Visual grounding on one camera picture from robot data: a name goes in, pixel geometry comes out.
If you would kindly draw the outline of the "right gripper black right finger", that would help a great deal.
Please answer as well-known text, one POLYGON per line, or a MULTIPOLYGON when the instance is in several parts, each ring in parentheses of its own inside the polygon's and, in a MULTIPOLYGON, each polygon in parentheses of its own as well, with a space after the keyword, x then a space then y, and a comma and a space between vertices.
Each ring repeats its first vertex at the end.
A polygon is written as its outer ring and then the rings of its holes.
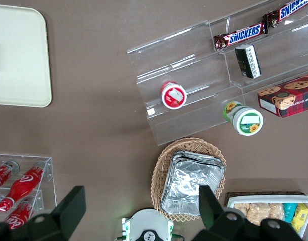
POLYGON ((199 187, 199 212, 205 229, 193 240, 260 240, 259 227, 232 209, 224 211, 209 186, 199 187))

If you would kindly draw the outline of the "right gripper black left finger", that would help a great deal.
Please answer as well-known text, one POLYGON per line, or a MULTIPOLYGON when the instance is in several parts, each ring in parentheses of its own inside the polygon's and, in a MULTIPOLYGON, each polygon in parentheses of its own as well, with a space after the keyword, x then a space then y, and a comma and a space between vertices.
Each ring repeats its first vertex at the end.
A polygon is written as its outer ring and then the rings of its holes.
POLYGON ((75 186, 51 213, 29 221, 29 240, 70 240, 85 213, 85 187, 75 186))

